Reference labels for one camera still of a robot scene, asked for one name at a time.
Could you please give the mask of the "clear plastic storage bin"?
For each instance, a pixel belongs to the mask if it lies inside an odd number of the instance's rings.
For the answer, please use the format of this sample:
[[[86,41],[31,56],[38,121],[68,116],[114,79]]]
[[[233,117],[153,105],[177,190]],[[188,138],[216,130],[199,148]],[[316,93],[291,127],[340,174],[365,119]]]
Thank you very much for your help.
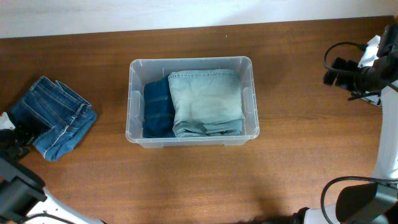
[[[144,138],[144,87],[182,70],[230,69],[240,73],[242,109],[245,116],[240,136],[210,136],[195,138]],[[136,59],[129,66],[126,139],[144,148],[166,146],[225,145],[238,146],[256,139],[260,133],[252,62],[246,56],[206,58]]]

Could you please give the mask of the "dark blue jeans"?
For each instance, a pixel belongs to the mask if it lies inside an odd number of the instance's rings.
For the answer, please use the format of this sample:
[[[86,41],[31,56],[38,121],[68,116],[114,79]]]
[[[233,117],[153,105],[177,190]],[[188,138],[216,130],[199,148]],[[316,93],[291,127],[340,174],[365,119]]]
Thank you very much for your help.
[[[37,80],[7,113],[14,125],[34,134],[33,146],[48,161],[72,152],[97,119],[88,101],[47,77]]]

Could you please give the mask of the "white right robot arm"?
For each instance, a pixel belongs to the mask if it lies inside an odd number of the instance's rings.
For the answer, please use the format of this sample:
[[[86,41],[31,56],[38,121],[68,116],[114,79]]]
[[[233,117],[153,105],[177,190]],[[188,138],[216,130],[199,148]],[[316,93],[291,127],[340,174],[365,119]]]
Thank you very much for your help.
[[[302,208],[290,223],[397,223],[397,23],[367,44],[355,44],[359,62],[336,58],[324,64],[324,84],[382,108],[377,161],[371,177],[344,176],[324,186],[320,208]]]

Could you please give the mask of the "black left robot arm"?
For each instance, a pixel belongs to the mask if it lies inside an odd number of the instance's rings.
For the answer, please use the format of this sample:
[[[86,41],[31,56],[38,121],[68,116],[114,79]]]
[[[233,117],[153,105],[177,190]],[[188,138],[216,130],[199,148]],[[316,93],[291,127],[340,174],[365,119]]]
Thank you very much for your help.
[[[104,224],[56,199],[35,172],[19,163],[33,140],[23,126],[1,128],[1,223]]]

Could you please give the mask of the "teal blue garment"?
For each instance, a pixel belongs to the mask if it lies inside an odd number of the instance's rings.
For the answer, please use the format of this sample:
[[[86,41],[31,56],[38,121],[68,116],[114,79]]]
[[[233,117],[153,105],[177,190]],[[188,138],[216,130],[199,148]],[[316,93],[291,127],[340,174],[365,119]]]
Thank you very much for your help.
[[[144,138],[174,138],[175,108],[169,89],[168,77],[150,82],[144,87]]]

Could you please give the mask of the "light blue jeans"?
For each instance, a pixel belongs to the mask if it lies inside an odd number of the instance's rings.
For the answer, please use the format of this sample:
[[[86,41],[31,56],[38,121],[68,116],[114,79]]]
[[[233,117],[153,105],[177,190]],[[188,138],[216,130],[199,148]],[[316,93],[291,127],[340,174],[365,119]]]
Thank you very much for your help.
[[[239,136],[245,116],[240,73],[230,69],[185,70],[168,76],[178,138]]]

